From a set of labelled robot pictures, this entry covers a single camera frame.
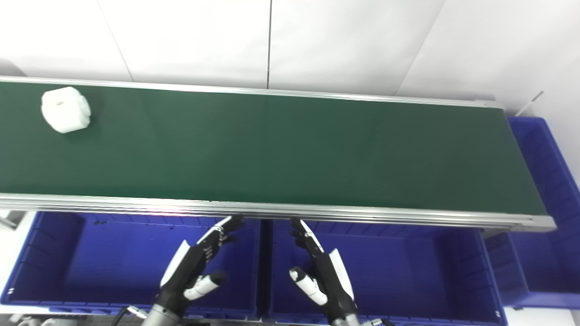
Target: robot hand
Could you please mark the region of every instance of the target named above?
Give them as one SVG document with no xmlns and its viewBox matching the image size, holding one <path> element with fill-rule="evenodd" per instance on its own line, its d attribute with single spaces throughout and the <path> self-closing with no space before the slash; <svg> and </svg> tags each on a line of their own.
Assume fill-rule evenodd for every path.
<svg viewBox="0 0 580 326">
<path fill-rule="evenodd" d="M 337 249 L 325 253 L 312 230 L 303 220 L 292 218 L 296 245 L 308 251 L 316 278 L 300 267 L 290 269 L 290 277 L 298 287 L 321 306 L 332 326 L 360 326 L 353 288 Z"/>
<path fill-rule="evenodd" d="M 183 241 L 161 278 L 161 291 L 143 326 L 173 326 L 183 317 L 191 300 L 211 292 L 226 280 L 223 271 L 202 276 L 206 264 L 220 247 L 235 240 L 229 232 L 240 228 L 241 214 L 229 216 L 212 226 L 194 246 Z"/>
</svg>

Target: black robotic glove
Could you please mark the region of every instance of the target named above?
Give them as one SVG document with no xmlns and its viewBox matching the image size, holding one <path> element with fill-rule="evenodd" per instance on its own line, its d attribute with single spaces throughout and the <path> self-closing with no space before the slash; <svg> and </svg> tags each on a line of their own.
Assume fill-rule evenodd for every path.
<svg viewBox="0 0 580 326">
<path fill-rule="evenodd" d="M 291 219 L 296 245 L 308 251 L 316 277 L 300 267 L 290 269 L 290 277 L 312 301 L 322 307 L 332 326 L 359 326 L 353 288 L 337 249 L 325 253 L 312 230 L 299 218 Z"/>
<path fill-rule="evenodd" d="M 229 233 L 239 229 L 243 221 L 242 214 L 231 215 L 212 226 L 194 246 L 184 240 L 161 278 L 161 291 L 153 309 L 166 309 L 182 318 L 191 300 L 224 283 L 227 276 L 223 271 L 205 276 L 202 273 L 220 247 L 235 240 Z"/>
</svg>

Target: blue storage crate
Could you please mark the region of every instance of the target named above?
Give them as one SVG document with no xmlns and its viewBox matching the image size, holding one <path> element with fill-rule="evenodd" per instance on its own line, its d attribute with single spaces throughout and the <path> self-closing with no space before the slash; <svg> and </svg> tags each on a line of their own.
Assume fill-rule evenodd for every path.
<svg viewBox="0 0 580 326">
<path fill-rule="evenodd" d="M 580 309 L 580 193 L 542 118 L 509 118 L 558 229 L 486 241 L 504 305 Z"/>
<path fill-rule="evenodd" d="M 308 272 L 288 221 L 271 222 L 267 321 L 327 324 L 320 307 L 290 279 Z M 322 246 L 338 248 L 359 318 L 400 325 L 506 325 L 480 230 L 396 224 L 308 222 Z"/>
<path fill-rule="evenodd" d="M 116 314 L 129 304 L 149 309 L 183 240 L 194 244 L 215 218 L 40 212 L 0 302 L 52 311 Z M 259 220 L 247 219 L 205 273 L 229 279 L 192 302 L 187 317 L 257 316 Z"/>
</svg>

